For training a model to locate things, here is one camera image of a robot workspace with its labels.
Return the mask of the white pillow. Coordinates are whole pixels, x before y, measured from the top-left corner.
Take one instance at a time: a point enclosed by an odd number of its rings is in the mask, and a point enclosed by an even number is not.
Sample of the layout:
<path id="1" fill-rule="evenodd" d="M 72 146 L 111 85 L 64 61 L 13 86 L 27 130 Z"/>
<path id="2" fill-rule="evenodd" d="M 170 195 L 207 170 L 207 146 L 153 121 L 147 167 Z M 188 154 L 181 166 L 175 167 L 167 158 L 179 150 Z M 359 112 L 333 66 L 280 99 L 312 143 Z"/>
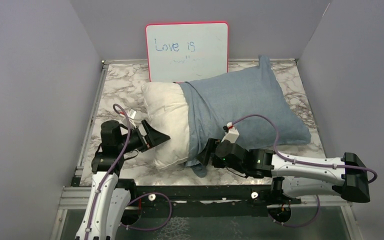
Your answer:
<path id="1" fill-rule="evenodd" d="M 189 106 L 177 83 L 147 82 L 141 87 L 150 125 L 170 139 L 155 147 L 153 164 L 167 169 L 189 158 Z"/>

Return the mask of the blue pillowcase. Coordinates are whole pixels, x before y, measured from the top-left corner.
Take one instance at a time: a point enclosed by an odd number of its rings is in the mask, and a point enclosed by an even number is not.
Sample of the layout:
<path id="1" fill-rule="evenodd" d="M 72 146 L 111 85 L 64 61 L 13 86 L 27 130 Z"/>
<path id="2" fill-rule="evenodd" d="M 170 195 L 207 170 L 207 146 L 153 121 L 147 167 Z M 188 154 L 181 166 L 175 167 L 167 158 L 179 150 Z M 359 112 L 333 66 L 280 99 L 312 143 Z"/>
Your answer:
<path id="1" fill-rule="evenodd" d="M 279 145 L 307 145 L 311 134 L 285 100 L 267 56 L 258 65 L 216 77 L 179 84 L 188 105 L 189 153 L 186 167 L 199 165 L 196 156 L 208 139 L 222 139 L 223 127 L 245 117 L 237 126 L 237 143 L 249 150 L 272 146 L 276 137 L 269 118 L 279 131 Z"/>

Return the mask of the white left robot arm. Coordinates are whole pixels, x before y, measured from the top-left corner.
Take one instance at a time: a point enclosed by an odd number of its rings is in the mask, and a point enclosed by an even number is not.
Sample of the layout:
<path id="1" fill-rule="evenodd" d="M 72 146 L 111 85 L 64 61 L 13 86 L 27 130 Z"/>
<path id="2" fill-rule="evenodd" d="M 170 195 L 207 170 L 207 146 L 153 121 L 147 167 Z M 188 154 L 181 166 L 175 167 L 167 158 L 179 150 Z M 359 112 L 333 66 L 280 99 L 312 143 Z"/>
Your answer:
<path id="1" fill-rule="evenodd" d="M 170 140 L 152 128 L 146 120 L 142 127 L 123 125 L 117 120 L 101 124 L 101 144 L 91 163 L 92 184 L 83 220 L 76 232 L 77 240 L 112 240 L 126 207 L 137 200 L 133 179 L 121 179 L 124 155 L 131 151 L 145 152 Z"/>

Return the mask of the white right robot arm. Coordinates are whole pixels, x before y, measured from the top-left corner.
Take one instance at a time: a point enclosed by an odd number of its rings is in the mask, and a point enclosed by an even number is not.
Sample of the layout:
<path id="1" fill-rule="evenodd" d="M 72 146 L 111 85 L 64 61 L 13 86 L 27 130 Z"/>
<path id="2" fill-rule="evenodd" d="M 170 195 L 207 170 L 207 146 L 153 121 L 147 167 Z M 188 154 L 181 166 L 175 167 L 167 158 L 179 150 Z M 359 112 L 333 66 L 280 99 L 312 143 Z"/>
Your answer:
<path id="1" fill-rule="evenodd" d="M 370 202 L 368 168 L 351 152 L 343 157 L 311 158 L 269 149 L 246 150 L 228 140 L 210 138 L 197 160 L 204 166 L 233 169 L 244 177 L 272 178 L 269 199 L 332 195 L 353 203 Z"/>

